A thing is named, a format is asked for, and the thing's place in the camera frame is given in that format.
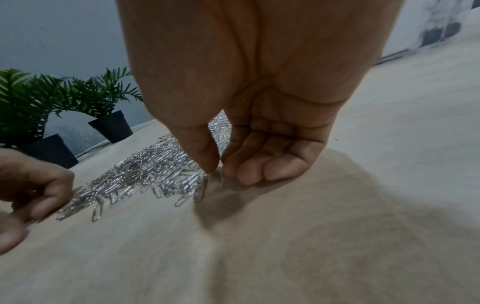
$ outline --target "table surface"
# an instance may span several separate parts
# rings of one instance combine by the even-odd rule
[[[137,194],[33,226],[0,303],[479,303],[480,10],[454,43],[374,67],[303,177],[206,197]],[[82,187],[166,133],[72,170]]]

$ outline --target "artificial plant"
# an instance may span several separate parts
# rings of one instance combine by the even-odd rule
[[[119,101],[130,101],[129,96],[137,101],[143,101],[138,88],[130,88],[131,84],[124,87],[122,78],[131,76],[132,73],[125,67],[106,72],[88,80],[71,78],[62,85],[64,102],[60,103],[57,110],[77,111],[95,118],[111,114]]]
[[[61,112],[62,79],[0,71],[0,146],[17,148],[42,139],[49,114]]]

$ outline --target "black plastic pot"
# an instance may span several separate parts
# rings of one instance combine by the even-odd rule
[[[119,142],[133,134],[122,111],[116,111],[92,120],[88,124],[99,131],[111,143]]]
[[[58,134],[37,140],[20,147],[18,150],[36,159],[57,164],[67,169],[79,163]]]

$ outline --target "skin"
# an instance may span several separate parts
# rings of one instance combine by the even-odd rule
[[[74,177],[60,166],[0,150],[0,201],[13,209],[0,211],[0,254],[21,243],[31,223],[45,220],[71,200]]]
[[[223,173],[246,185],[305,173],[380,57],[401,0],[117,0],[145,106],[207,173],[207,123],[232,124]]]

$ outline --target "palm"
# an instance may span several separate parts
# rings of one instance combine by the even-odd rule
[[[210,172],[219,156],[207,123],[224,109],[232,133],[223,170],[245,184],[312,166],[402,4],[117,1],[149,111]]]

